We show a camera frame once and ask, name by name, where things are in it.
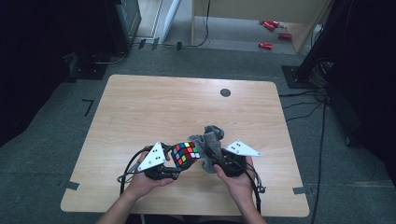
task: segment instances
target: wire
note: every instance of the wire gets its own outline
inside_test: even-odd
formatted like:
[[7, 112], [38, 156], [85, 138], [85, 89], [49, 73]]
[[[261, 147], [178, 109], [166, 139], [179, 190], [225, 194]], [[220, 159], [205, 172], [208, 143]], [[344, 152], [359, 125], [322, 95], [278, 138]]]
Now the wire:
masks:
[[306, 95], [307, 93], [317, 92], [318, 90], [320, 90], [320, 89], [316, 89], [314, 91], [303, 91], [303, 92], [299, 92], [299, 93], [291, 93], [291, 94], [279, 94], [279, 97], [294, 97], [294, 96]]
[[316, 103], [317, 102], [297, 103], [297, 104], [292, 104], [292, 105], [288, 105], [288, 106], [282, 106], [282, 109], [287, 109], [287, 108], [290, 108], [290, 107], [295, 106], [295, 105], [313, 105], [313, 104], [316, 104]]
[[201, 44], [196, 45], [196, 46], [191, 46], [191, 47], [193, 47], [193, 48], [201, 47], [201, 46], [206, 42], [206, 40], [209, 38], [209, 27], [208, 27], [208, 24], [207, 24], [208, 19], [209, 19], [209, 10], [210, 10], [210, 0], [207, 2], [206, 22], [205, 22], [204, 17], [203, 17], [203, 22], [204, 22], [204, 26], [205, 26], [205, 30], [206, 30], [205, 38], [203, 39], [203, 41], [201, 42]]
[[[241, 170], [243, 170], [243, 172], [245, 173], [245, 175], [247, 175], [247, 178], [250, 180], [250, 184], [251, 187], [253, 188], [253, 192], [254, 195], [256, 197], [256, 209], [257, 211], [261, 214], [262, 213], [262, 200], [260, 199], [260, 194], [259, 194], [259, 190], [256, 186], [256, 184], [254, 183], [254, 179], [251, 177], [251, 175], [248, 173], [248, 169], [242, 167], [241, 164], [239, 164], [239, 162], [231, 159], [231, 158], [227, 158], [229, 161], [231, 161], [233, 164], [237, 165]], [[250, 167], [253, 169], [253, 172], [256, 174], [257, 176], [257, 172], [256, 170], [250, 165]]]
[[[315, 42], [317, 42], [318, 37], [320, 36], [321, 32], [323, 31], [323, 28], [324, 28], [324, 26], [321, 25], [321, 26], [320, 26], [320, 30], [315, 34]], [[314, 32], [311, 33], [311, 48], [312, 48], [312, 46], [314, 45], [314, 44], [312, 43], [312, 38], [313, 38], [313, 37], [314, 37]]]
[[318, 105], [311, 111], [311, 113], [309, 113], [308, 115], [304, 115], [304, 116], [300, 116], [300, 117], [295, 117], [295, 118], [291, 118], [291, 119], [286, 119], [286, 121], [290, 121], [290, 120], [293, 120], [293, 119], [308, 118], [308, 117], [311, 116], [311, 115], [315, 112], [315, 110], [317, 110], [322, 104], [323, 104], [323, 103], [318, 104]]
[[342, 47], [344, 47], [345, 43], [347, 42], [347, 27], [349, 25], [350, 11], [352, 10], [352, 7], [353, 7], [354, 3], [355, 3], [355, 0], [352, 0], [352, 2], [350, 3], [350, 6], [349, 6], [349, 10], [348, 10], [347, 16], [346, 16], [346, 28], [345, 28], [345, 31], [344, 31], [344, 39], [343, 39]]
[[129, 174], [132, 174], [132, 173], [128, 173], [128, 170], [129, 170], [129, 167], [131, 166], [132, 162], [134, 161], [134, 159], [136, 159], [136, 157], [138, 155], [140, 155], [142, 152], [150, 151], [151, 149], [152, 149], [152, 147], [145, 147], [145, 148], [139, 150], [136, 154], [134, 154], [132, 156], [131, 160], [128, 162], [128, 165], [126, 166], [123, 175], [120, 175], [117, 178], [117, 181], [120, 182], [120, 195], [124, 192], [125, 183], [127, 183], [126, 182], [126, 176], [129, 175]]
[[320, 184], [321, 184], [321, 170], [322, 170], [322, 165], [321, 164], [322, 164], [322, 154], [323, 154], [324, 126], [325, 126], [325, 120], [326, 120], [326, 104], [327, 103], [324, 103], [324, 106], [323, 106], [322, 129], [321, 129], [321, 135], [320, 135], [319, 158], [318, 158], [317, 197], [315, 199], [314, 210], [312, 212], [311, 224], [315, 223], [315, 218], [316, 218], [317, 210], [318, 210], [318, 199], [319, 199]]
[[266, 187], [262, 186], [262, 179], [260, 178], [259, 173], [257, 173], [256, 169], [254, 169], [252, 165], [250, 165], [249, 163], [247, 163], [247, 165], [250, 166], [250, 169], [247, 168], [247, 170], [253, 171], [254, 174], [256, 175], [257, 190], [259, 191], [259, 193], [265, 193]]
[[[210, 11], [210, 0], [207, 2], [206, 18], [204, 16], [202, 17], [205, 31], [206, 31], [203, 41], [198, 45], [188, 45], [188, 46], [183, 46], [183, 48], [198, 48], [198, 47], [201, 47], [204, 43], [206, 43], [207, 40], [209, 40], [209, 26], [208, 26], [209, 11]], [[132, 46], [136, 46], [136, 45], [140, 45], [140, 42], [132, 44]], [[176, 45], [172, 45], [172, 44], [158, 44], [158, 45], [165, 46], [165, 47], [175, 47], [176, 46]]]
[[121, 58], [118, 59], [118, 60], [116, 60], [115, 62], [108, 62], [108, 63], [101, 63], [101, 62], [96, 62], [96, 61], [93, 61], [93, 62], [94, 62], [94, 63], [98, 63], [98, 64], [113, 64], [113, 63], [119, 63], [122, 59], [125, 58], [125, 55], [126, 55], [125, 52], [121, 52], [121, 54], [122, 54]]

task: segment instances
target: black cable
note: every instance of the black cable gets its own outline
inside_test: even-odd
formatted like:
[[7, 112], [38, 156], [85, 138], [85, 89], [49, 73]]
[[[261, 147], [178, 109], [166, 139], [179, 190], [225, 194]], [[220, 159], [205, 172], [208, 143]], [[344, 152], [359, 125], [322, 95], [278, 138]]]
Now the black cable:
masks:
[[321, 183], [321, 169], [322, 169], [322, 165], [321, 164], [322, 164], [322, 153], [323, 153], [324, 126], [325, 126], [325, 120], [326, 120], [326, 104], [327, 103], [324, 103], [324, 106], [323, 106], [323, 119], [322, 119], [322, 129], [321, 129], [321, 135], [320, 135], [319, 159], [318, 159], [317, 197], [315, 199], [314, 210], [312, 212], [311, 224], [315, 223], [315, 218], [316, 218], [317, 209], [318, 209], [318, 199], [319, 199], [320, 183]]
[[324, 93], [320, 92], [319, 90], [317, 92], [318, 94], [315, 94], [315, 98], [317, 99], [318, 102], [327, 103], [327, 94], [324, 94]]
[[252, 165], [250, 165], [249, 163], [247, 163], [247, 165], [250, 166], [250, 169], [247, 168], [247, 170], [253, 171], [254, 174], [256, 175], [257, 184], [258, 184], [258, 186], [256, 186], [257, 191], [259, 193], [265, 193], [266, 187], [262, 186], [262, 180], [260, 179], [259, 173], [257, 173], [256, 169], [254, 169], [254, 167]]
[[311, 116], [311, 115], [315, 112], [315, 110], [317, 110], [322, 104], [323, 104], [323, 103], [319, 103], [319, 104], [311, 111], [311, 113], [309, 113], [308, 115], [304, 115], [304, 116], [300, 116], [300, 117], [294, 117], [294, 118], [291, 118], [291, 119], [286, 119], [286, 121], [290, 121], [290, 120], [293, 120], [293, 119], [308, 118], [308, 117]]
[[[323, 25], [321, 25], [320, 30], [315, 34], [315, 42], [317, 42], [318, 37], [320, 36], [321, 32], [323, 31]], [[314, 32], [311, 33], [311, 48], [313, 46], [312, 38], [314, 37]]]
[[292, 105], [282, 106], [282, 109], [287, 109], [287, 108], [290, 108], [290, 107], [295, 106], [295, 105], [313, 105], [313, 104], [316, 104], [316, 103], [317, 102], [296, 103], [296, 104], [292, 104]]
[[[338, 51], [340, 51], [340, 49], [342, 49], [345, 46], [346, 42], [347, 42], [347, 27], [348, 27], [348, 24], [349, 24], [350, 12], [352, 10], [352, 7], [353, 7], [354, 3], [355, 3], [355, 0], [351, 0], [351, 3], [349, 3], [350, 5], [349, 5], [348, 13], [346, 15], [346, 27], [344, 29], [344, 37], [343, 37], [342, 44], [341, 44], [341, 46], [340, 46]], [[319, 62], [326, 62], [326, 61], [330, 61], [331, 62], [332, 60], [334, 60], [334, 58], [336, 56], [337, 55], [333, 55], [333, 56], [330, 56], [330, 57], [327, 57], [327, 58], [316, 59], [314, 62], [312, 62], [310, 64], [309, 67], [313, 68], [313, 67], [315, 67], [315, 64], [319, 63]]]
[[[208, 40], [208, 38], [209, 38], [209, 26], [208, 26], [209, 11], [210, 11], [210, 0], [207, 2], [206, 21], [203, 16], [204, 27], [206, 30], [206, 34], [205, 34], [203, 41], [199, 45], [188, 45], [188, 46], [183, 46], [183, 48], [198, 48], [198, 47], [201, 47]], [[140, 42], [132, 44], [132, 46], [136, 46], [136, 45], [140, 45]], [[172, 44], [158, 44], [158, 45], [165, 46], [165, 47], [176, 47], [176, 45], [172, 45]]]
[[317, 92], [319, 89], [316, 89], [314, 91], [303, 91], [299, 93], [291, 93], [291, 94], [280, 94], [279, 97], [294, 97], [294, 96], [300, 96], [300, 95], [306, 95], [307, 93], [310, 92]]
[[241, 164], [239, 164], [239, 162], [237, 162], [237, 161], [235, 161], [235, 160], [233, 160], [231, 158], [227, 158], [227, 160], [229, 160], [233, 164], [237, 165], [239, 168], [241, 168], [241, 170], [244, 171], [245, 175], [247, 175], [247, 178], [250, 180], [250, 185], [253, 188], [253, 192], [254, 192], [254, 195], [256, 197], [256, 209], [261, 214], [262, 213], [262, 199], [260, 198], [260, 194], [259, 194], [259, 191], [257, 189], [256, 183], [254, 183], [254, 179], [251, 177], [250, 173], [248, 172], [248, 169], [242, 167]]
[[128, 173], [128, 170], [129, 170], [129, 167], [131, 166], [132, 162], [134, 162], [134, 159], [136, 159], [136, 157], [138, 155], [140, 155], [142, 152], [150, 151], [151, 149], [152, 149], [152, 147], [145, 147], [145, 148], [139, 150], [136, 154], [134, 154], [132, 156], [131, 160], [128, 162], [128, 165], [126, 166], [123, 175], [121, 175], [117, 178], [117, 181], [120, 182], [120, 195], [124, 192], [126, 176], [130, 174], [130, 173]]
[[125, 52], [121, 52], [121, 54], [122, 54], [122, 56], [121, 56], [118, 60], [116, 60], [116, 61], [114, 61], [114, 62], [103, 62], [103, 63], [102, 63], [102, 62], [93, 61], [93, 63], [97, 63], [97, 64], [113, 64], [113, 63], [119, 63], [120, 61], [122, 61], [122, 59], [125, 58], [125, 55], [126, 55]]

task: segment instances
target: power cord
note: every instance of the power cord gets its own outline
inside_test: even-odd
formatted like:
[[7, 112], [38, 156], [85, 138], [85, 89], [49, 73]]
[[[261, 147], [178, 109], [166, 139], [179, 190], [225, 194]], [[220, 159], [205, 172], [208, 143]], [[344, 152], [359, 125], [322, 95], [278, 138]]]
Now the power cord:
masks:
[[119, 58], [118, 60], [114, 61], [114, 62], [97, 62], [95, 60], [97, 54], [93, 54], [92, 58], [93, 58], [93, 63], [97, 63], [97, 64], [113, 64], [113, 63], [119, 63], [120, 61], [122, 61], [122, 59], [125, 58], [126, 53], [125, 52], [121, 52], [120, 54], [122, 54], [121, 58]]
[[145, 147], [145, 148], [139, 150], [136, 154], [134, 154], [134, 155], [132, 156], [131, 160], [128, 162], [128, 165], [126, 166], [123, 175], [120, 175], [120, 176], [117, 178], [117, 181], [120, 183], [120, 195], [121, 195], [121, 194], [124, 192], [124, 190], [125, 190], [125, 183], [128, 183], [127, 180], [126, 180], [126, 176], [127, 176], [127, 175], [133, 175], [133, 174], [135, 174], [135, 172], [130, 172], [131, 169], [130, 169], [129, 167], [131, 166], [132, 162], [134, 162], [134, 160], [136, 159], [136, 157], [137, 157], [138, 155], [140, 155], [141, 153], [143, 153], [143, 152], [145, 152], [145, 151], [150, 151], [151, 149], [152, 149], [152, 147]]
[[[210, 11], [210, 0], [207, 2], [206, 18], [204, 16], [202, 17], [205, 31], [206, 31], [203, 41], [198, 45], [183, 46], [184, 48], [198, 48], [198, 47], [201, 47], [204, 43], [206, 43], [207, 40], [209, 40], [209, 26], [208, 26], [209, 11]], [[140, 45], [140, 42], [132, 44], [132, 46], [137, 46], [137, 45]], [[165, 47], [176, 47], [177, 46], [177, 45], [172, 45], [172, 44], [156, 44], [156, 45], [165, 46]]]
[[256, 209], [257, 211], [261, 214], [262, 213], [262, 199], [260, 198], [260, 194], [259, 193], [264, 193], [265, 192], [265, 188], [262, 186], [262, 182], [259, 178], [259, 174], [257, 174], [256, 170], [250, 165], [251, 170], [255, 173], [257, 181], [259, 183], [259, 186], [256, 186], [254, 179], [251, 177], [250, 173], [248, 172], [248, 168], [244, 168], [242, 167], [239, 162], [231, 159], [231, 158], [227, 158], [229, 161], [231, 161], [233, 164], [237, 165], [241, 170], [243, 170], [244, 174], [247, 176], [247, 178], [250, 180], [250, 184], [251, 187], [253, 188], [253, 192], [254, 195], [256, 197]]
[[322, 154], [323, 154], [323, 139], [324, 139], [324, 127], [325, 127], [325, 120], [326, 120], [326, 105], [327, 103], [323, 104], [323, 118], [322, 118], [322, 129], [320, 135], [320, 146], [319, 146], [319, 158], [318, 158], [318, 186], [317, 186], [317, 197], [315, 198], [315, 205], [314, 210], [312, 212], [311, 224], [315, 223], [315, 218], [317, 216], [318, 210], [318, 200], [320, 194], [320, 185], [321, 185], [321, 170], [322, 170]]
[[[350, 18], [352, 8], [354, 7], [356, 1], [358, 1], [358, 0], [350, 0], [349, 1], [349, 6], [347, 9], [347, 15], [346, 15], [346, 23], [345, 23], [344, 33], [343, 33], [343, 37], [342, 37], [342, 44], [339, 45], [336, 50], [336, 51], [339, 51], [338, 54], [341, 53], [341, 49], [346, 45], [349, 18]], [[323, 29], [326, 29], [326, 27], [322, 26], [320, 28], [320, 31], [315, 36], [315, 42], [317, 41], [318, 37], [323, 33]], [[313, 38], [313, 33], [311, 34], [311, 47], [313, 47], [312, 38]], [[309, 64], [309, 71], [311, 72], [311, 74], [309, 74], [309, 75], [312, 77], [314, 84], [316, 84], [318, 86], [327, 86], [327, 81], [325, 80], [327, 70], [329, 70], [330, 67], [332, 67], [332, 63], [334, 62], [334, 60], [336, 59], [338, 54], [334, 54], [334, 55], [326, 56], [324, 58], [316, 59], [311, 64]], [[328, 69], [320, 70], [320, 67], [323, 68], [323, 66], [325, 66], [324, 64], [328, 65]]]
[[323, 139], [324, 139], [325, 120], [326, 120], [326, 106], [328, 104], [327, 95], [320, 92], [320, 90], [321, 89], [317, 89], [315, 91], [304, 91], [304, 92], [294, 93], [294, 94], [279, 95], [279, 97], [294, 97], [294, 96], [301, 96], [301, 95], [312, 95], [311, 94], [312, 92], [318, 93], [318, 94], [314, 94], [314, 95], [315, 95], [317, 101], [319, 102], [319, 104], [312, 110], [312, 112], [308, 116], [301, 116], [301, 117], [296, 117], [296, 118], [292, 118], [292, 119], [307, 118], [310, 115], [312, 115], [312, 113], [316, 109], [318, 109], [321, 105], [323, 105], [322, 127], [321, 127], [319, 155], [318, 155], [318, 186], [317, 186], [317, 193], [316, 193], [316, 198], [315, 198], [314, 209], [312, 212], [311, 224], [315, 223], [315, 219], [317, 216], [317, 210], [318, 210], [318, 199], [319, 199], [319, 194], [320, 194], [321, 173], [322, 173], [322, 154], [323, 154]]

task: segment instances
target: human hand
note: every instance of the human hand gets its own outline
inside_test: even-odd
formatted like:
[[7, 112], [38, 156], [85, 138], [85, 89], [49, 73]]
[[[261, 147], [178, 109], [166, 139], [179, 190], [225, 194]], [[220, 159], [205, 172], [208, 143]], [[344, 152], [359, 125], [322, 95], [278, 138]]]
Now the human hand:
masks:
[[[141, 163], [143, 161], [143, 159], [146, 158], [147, 154], [149, 154], [147, 151], [143, 152], [137, 161], [139, 163]], [[170, 158], [167, 154], [165, 155], [165, 158], [167, 161], [170, 160]], [[173, 182], [174, 182], [174, 179], [172, 179], [172, 178], [165, 178], [165, 179], [161, 179], [161, 180], [152, 180], [152, 179], [146, 177], [144, 172], [138, 173], [138, 174], [134, 175], [131, 183], [129, 184], [128, 188], [124, 191], [124, 193], [127, 193], [130, 196], [133, 196], [137, 200], [137, 199], [147, 195], [148, 193], [150, 193], [156, 187], [163, 187], [163, 186], [166, 186]]]
[[[251, 157], [246, 157], [247, 166], [250, 164], [250, 168], [253, 167], [253, 160]], [[246, 174], [241, 174], [236, 177], [228, 177], [224, 174], [224, 171], [217, 164], [214, 165], [216, 174], [218, 177], [226, 184], [228, 191], [230, 192], [233, 200], [238, 204], [241, 203], [252, 203], [252, 193], [253, 188], [251, 186], [250, 179]], [[251, 178], [255, 178], [255, 173], [251, 169], [247, 169], [247, 172], [250, 174]]]

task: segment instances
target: white tracker plate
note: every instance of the white tracker plate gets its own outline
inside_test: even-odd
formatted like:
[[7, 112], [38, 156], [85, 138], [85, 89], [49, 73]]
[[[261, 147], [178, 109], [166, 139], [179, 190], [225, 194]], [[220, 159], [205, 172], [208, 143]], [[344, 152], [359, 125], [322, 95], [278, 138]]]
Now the white tracker plate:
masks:
[[254, 150], [253, 148], [249, 147], [248, 145], [239, 140], [236, 140], [224, 149], [239, 156], [260, 157], [262, 155], [260, 152]]
[[146, 158], [142, 161], [142, 163], [137, 167], [137, 171], [141, 172], [151, 168], [153, 166], [165, 163], [165, 155], [163, 154], [163, 146], [161, 146], [161, 142], [157, 142], [154, 147], [149, 151]]

